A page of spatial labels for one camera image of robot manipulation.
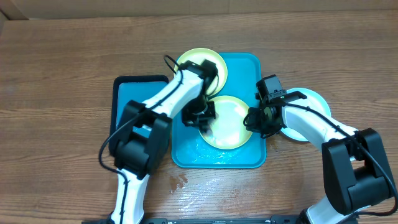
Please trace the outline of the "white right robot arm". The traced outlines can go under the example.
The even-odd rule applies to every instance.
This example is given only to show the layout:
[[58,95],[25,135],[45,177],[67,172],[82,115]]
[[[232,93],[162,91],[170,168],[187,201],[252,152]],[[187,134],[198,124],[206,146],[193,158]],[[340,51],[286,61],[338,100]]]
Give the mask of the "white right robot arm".
[[397,198],[397,188],[380,135],[368,128],[358,131],[313,109],[299,92],[258,93],[257,108],[249,108],[243,124],[248,131],[268,138],[282,128],[300,133],[322,153],[325,197],[301,211],[294,223],[357,223],[366,208]]

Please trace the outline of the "yellow plate with stain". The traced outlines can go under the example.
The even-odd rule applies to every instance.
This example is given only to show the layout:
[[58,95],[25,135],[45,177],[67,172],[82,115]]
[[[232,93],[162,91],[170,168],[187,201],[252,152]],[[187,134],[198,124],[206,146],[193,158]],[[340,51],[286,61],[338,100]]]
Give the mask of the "yellow plate with stain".
[[236,149],[245,144],[251,137],[243,120],[249,106],[233,96],[217,96],[210,101],[215,104],[216,119],[212,121],[213,135],[201,137],[217,149]]

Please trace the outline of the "light blue plate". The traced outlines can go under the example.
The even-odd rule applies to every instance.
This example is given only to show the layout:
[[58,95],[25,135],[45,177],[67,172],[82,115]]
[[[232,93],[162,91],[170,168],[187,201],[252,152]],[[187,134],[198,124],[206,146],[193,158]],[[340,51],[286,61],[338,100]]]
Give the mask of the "light blue plate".
[[[299,91],[307,96],[307,98],[311,101],[317,111],[321,111],[322,113],[331,116],[331,109],[328,103],[317,92],[307,88],[291,88],[287,90],[287,93],[293,93],[295,91]],[[291,128],[282,128],[280,132],[288,139],[298,142],[308,142],[308,140],[304,136]]]

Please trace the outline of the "green scrubbing sponge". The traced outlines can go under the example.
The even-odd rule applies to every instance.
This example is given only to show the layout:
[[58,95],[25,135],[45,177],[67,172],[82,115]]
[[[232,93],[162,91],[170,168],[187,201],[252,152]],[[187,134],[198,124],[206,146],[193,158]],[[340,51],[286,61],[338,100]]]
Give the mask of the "green scrubbing sponge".
[[211,136],[213,135],[212,131],[212,122],[206,123],[201,126],[200,133],[204,136]]

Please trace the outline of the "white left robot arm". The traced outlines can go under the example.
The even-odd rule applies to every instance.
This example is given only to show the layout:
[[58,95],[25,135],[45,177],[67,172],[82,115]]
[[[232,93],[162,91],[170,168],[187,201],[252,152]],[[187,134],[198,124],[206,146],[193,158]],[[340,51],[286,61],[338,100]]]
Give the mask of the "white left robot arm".
[[216,112],[206,92],[217,76],[218,69],[209,60],[186,61],[158,94],[125,105],[119,126],[102,145],[114,157],[109,171],[118,175],[115,209],[106,223],[141,222],[146,186],[169,146],[173,118],[180,114],[185,126],[207,131]]

